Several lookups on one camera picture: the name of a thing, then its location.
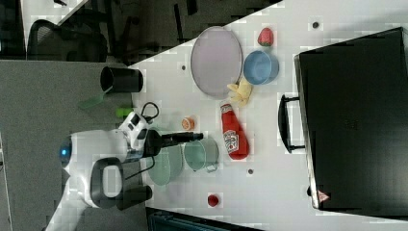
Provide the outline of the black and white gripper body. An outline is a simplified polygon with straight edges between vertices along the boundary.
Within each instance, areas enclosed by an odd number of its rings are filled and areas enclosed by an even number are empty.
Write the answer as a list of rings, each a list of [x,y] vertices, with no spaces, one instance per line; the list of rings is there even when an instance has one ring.
[[[119,130],[128,144],[128,158],[147,158],[157,156],[161,151],[161,135],[139,113],[131,112]]]

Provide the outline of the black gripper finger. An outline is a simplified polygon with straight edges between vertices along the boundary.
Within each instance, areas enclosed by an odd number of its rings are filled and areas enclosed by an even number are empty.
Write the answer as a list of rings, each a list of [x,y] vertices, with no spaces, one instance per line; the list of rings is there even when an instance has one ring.
[[[202,133],[194,132],[183,132],[183,133],[172,133],[163,135],[165,141],[175,141],[175,142],[190,142],[190,141],[200,141],[204,138]]]

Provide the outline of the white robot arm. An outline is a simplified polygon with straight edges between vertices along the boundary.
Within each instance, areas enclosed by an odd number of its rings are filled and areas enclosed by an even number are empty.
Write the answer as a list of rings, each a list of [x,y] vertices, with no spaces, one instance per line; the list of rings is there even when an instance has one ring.
[[[203,139],[194,132],[161,135],[150,127],[151,120],[132,112],[114,130],[77,132],[65,139],[59,157],[68,179],[44,231],[75,231],[87,208],[124,210],[150,199],[148,186],[124,187],[123,166],[155,157],[165,147]]]

